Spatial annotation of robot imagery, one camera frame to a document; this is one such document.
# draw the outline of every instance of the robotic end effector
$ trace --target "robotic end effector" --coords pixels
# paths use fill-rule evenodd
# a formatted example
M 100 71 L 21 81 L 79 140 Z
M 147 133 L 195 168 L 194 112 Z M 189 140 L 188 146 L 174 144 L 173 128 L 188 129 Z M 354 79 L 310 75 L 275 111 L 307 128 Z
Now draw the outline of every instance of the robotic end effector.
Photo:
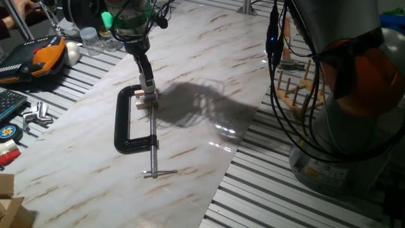
M 146 56 L 150 48 L 147 36 L 155 22 L 162 29 L 167 28 L 165 16 L 172 0 L 163 5 L 158 12 L 154 10 L 157 1 L 153 5 L 146 0 L 105 0 L 105 2 L 112 16 L 111 26 L 107 26 L 107 29 L 115 39 L 123 42 L 125 50 L 134 56 L 140 72 L 140 86 L 145 92 L 144 101 L 156 100 L 158 93 L 152 67 Z

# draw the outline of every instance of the wooden dowel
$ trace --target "wooden dowel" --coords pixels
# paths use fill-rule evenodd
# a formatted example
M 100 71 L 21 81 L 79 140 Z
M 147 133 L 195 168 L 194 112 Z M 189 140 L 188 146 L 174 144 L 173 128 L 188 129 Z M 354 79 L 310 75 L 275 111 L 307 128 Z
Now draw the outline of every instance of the wooden dowel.
M 301 117 L 305 116 L 305 111 L 308 110 L 309 100 L 310 100 L 309 94 L 307 94 L 305 96 L 304 104 L 302 105 L 302 108 L 301 108 Z
M 281 70 L 280 75 L 278 76 L 277 89 L 280 89 L 281 77 L 283 76 L 283 72 L 284 72 L 284 70 Z
M 297 95 L 298 95 L 298 90 L 299 90 L 299 86 L 297 86 L 296 93 L 294 94 L 294 98 L 292 99 L 292 105 L 293 106 L 296 105 L 296 99 L 297 99 Z
M 306 80 L 306 77 L 308 76 L 309 66 L 311 66 L 311 59 L 308 60 L 308 64 L 306 65 L 304 80 Z
M 290 81 L 291 81 L 291 78 L 289 78 L 287 80 L 287 86 L 285 87 L 285 95 L 284 95 L 285 98 L 287 97 L 287 95 L 289 93 Z

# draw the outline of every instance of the wooden block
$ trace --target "wooden block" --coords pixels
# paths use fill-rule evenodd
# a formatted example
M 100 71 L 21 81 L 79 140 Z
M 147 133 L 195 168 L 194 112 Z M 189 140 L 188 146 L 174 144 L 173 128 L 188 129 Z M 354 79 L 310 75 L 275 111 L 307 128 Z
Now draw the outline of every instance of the wooden block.
M 158 102 L 158 100 L 154 100 L 153 102 L 144 102 L 144 101 L 137 101 L 136 106 L 138 110 L 143 110 L 151 107 L 151 103 Z
M 134 93 L 135 93 L 135 97 L 138 98 L 138 99 L 141 96 L 145 95 L 145 91 L 143 91 L 143 90 L 135 91 Z

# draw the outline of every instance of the plastic container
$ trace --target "plastic container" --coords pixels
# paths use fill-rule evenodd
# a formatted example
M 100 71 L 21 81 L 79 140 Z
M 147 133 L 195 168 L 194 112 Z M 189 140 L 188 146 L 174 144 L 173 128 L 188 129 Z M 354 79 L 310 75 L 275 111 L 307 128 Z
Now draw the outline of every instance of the plastic container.
M 83 44 L 86 47 L 89 56 L 99 56 L 104 51 L 103 44 L 101 43 L 95 28 L 83 28 L 80 31 L 80 36 L 83 39 Z
M 114 39 L 114 37 L 112 37 L 111 34 L 106 30 L 105 26 L 100 27 L 99 32 L 101 42 L 106 51 L 115 52 L 123 47 L 123 44 Z

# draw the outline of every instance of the yellow label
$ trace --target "yellow label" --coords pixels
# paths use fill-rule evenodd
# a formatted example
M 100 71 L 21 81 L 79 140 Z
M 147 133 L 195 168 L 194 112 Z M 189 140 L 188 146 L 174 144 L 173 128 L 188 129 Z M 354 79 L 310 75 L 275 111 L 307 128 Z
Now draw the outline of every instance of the yellow label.
M 312 176 L 313 178 L 315 178 L 315 179 L 318 180 L 320 173 L 319 173 L 318 171 L 316 171 L 315 169 L 313 169 L 313 168 L 307 166 L 305 172 L 306 172 L 308 175 L 310 175 L 310 176 Z

